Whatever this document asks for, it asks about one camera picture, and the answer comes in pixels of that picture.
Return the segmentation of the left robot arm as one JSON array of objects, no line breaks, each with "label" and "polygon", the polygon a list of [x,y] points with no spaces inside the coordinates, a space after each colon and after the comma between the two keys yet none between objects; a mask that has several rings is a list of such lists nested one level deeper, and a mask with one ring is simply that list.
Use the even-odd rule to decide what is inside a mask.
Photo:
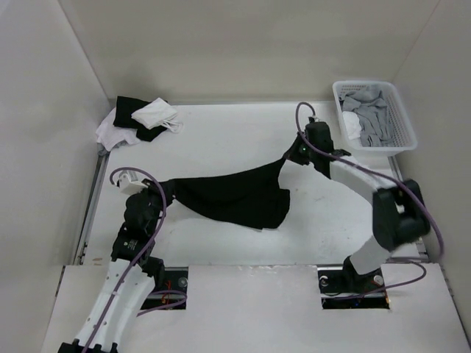
[{"label": "left robot arm", "polygon": [[73,341],[62,343],[59,352],[118,352],[147,296],[163,289],[163,260],[151,253],[174,199],[174,183],[145,179],[143,184],[126,200],[124,222],[91,312]]}]

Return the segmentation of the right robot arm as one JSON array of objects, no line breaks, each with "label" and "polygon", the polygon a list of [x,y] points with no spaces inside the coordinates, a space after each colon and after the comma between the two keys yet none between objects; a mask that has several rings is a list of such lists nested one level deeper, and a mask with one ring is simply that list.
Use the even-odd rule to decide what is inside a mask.
[{"label": "right robot arm", "polygon": [[417,182],[400,182],[360,164],[348,151],[335,149],[326,123],[312,121],[306,125],[283,157],[298,165],[313,165],[323,176],[355,191],[372,206],[372,235],[344,260],[337,280],[346,291],[363,291],[368,279],[394,252],[430,232],[430,216]]}]

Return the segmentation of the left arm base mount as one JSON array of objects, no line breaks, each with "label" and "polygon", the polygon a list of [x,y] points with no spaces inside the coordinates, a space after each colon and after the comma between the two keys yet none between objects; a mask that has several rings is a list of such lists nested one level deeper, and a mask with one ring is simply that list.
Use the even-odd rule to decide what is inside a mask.
[{"label": "left arm base mount", "polygon": [[181,302],[188,290],[188,267],[165,268],[155,288],[142,304],[142,310],[165,307]]}]

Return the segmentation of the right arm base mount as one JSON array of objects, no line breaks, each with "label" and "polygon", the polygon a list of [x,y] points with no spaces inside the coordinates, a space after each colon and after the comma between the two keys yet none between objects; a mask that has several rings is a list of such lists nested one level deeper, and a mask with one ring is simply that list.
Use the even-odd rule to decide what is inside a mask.
[{"label": "right arm base mount", "polygon": [[317,269],[321,306],[324,310],[389,309],[380,268],[358,275],[349,260],[342,267]]}]

